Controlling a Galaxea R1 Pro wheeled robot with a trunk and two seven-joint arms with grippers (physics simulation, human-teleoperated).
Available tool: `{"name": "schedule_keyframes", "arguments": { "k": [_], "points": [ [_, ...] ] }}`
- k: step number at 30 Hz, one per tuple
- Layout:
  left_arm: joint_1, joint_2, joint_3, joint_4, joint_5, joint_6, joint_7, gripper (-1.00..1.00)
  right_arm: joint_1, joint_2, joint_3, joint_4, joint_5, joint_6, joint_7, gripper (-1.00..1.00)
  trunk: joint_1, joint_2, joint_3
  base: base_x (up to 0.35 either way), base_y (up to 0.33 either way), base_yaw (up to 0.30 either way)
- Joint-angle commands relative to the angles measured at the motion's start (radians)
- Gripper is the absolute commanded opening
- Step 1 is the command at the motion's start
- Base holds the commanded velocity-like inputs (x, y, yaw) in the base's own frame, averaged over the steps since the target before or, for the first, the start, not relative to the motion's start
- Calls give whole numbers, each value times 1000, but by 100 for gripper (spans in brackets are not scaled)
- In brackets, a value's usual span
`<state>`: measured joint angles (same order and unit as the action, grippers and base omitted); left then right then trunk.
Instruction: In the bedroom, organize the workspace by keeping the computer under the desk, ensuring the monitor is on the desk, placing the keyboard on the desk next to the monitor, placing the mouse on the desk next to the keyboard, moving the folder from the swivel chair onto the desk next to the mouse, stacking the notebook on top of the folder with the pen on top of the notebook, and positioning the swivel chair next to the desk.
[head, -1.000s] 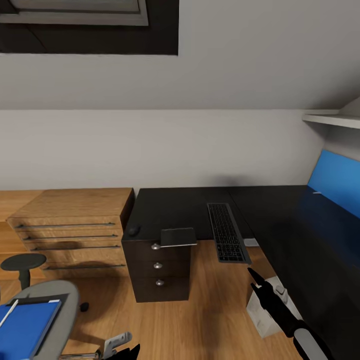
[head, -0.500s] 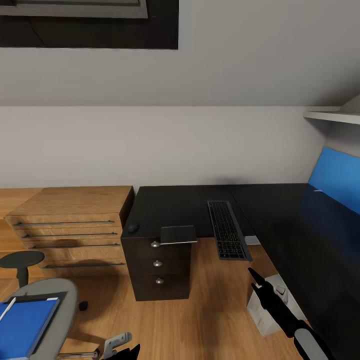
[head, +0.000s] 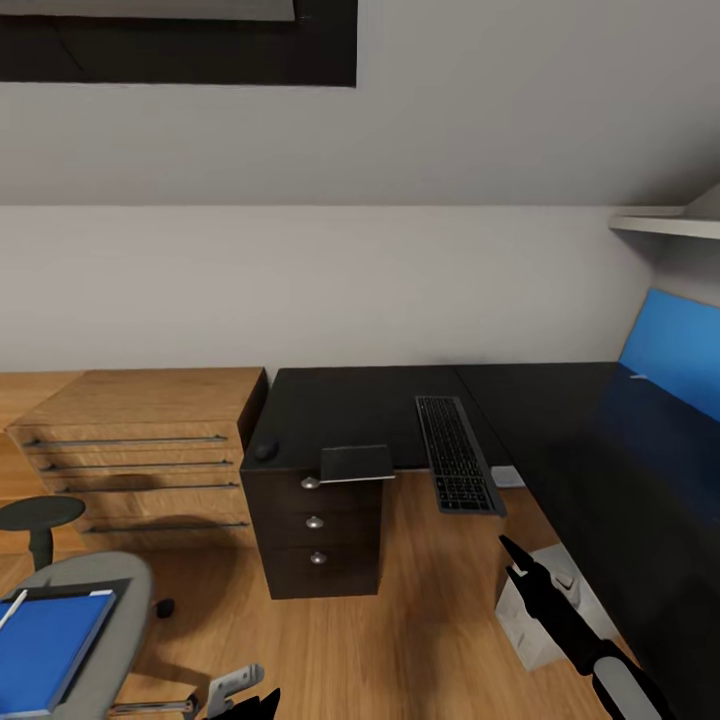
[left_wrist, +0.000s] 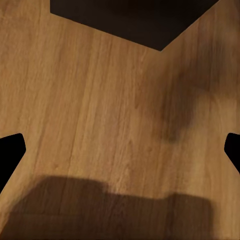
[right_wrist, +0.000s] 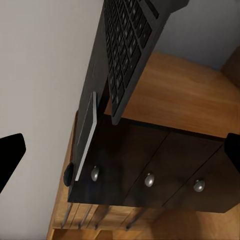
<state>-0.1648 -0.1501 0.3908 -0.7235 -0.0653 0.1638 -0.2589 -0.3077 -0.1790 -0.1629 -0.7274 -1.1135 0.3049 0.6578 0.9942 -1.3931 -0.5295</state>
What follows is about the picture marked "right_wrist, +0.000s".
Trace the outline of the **notebook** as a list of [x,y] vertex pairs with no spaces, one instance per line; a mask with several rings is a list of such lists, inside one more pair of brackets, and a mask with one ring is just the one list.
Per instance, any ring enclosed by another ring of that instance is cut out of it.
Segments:
[[97,94],[92,92],[77,146],[75,180],[78,181],[97,126]]

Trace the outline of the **mouse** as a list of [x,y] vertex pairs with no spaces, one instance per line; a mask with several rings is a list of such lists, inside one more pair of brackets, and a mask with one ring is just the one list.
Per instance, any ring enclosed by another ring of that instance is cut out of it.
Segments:
[[64,172],[64,176],[63,176],[64,185],[66,187],[71,185],[72,177],[73,177],[73,170],[74,170],[74,164],[73,164],[73,162],[70,162],[70,164],[67,166],[67,168]]

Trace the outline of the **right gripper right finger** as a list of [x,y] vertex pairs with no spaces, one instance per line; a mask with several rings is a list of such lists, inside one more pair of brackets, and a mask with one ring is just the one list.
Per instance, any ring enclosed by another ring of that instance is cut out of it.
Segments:
[[225,139],[224,151],[240,173],[240,135],[229,133]]

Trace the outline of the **keyboard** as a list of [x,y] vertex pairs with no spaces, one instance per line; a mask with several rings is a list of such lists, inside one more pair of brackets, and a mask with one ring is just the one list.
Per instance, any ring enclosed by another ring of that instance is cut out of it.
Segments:
[[118,125],[170,14],[190,0],[104,0],[111,121]]

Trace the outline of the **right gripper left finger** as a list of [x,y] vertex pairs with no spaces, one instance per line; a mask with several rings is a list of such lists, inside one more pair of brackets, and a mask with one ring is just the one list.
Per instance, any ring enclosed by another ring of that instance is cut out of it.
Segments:
[[23,134],[0,138],[0,193],[26,153]]

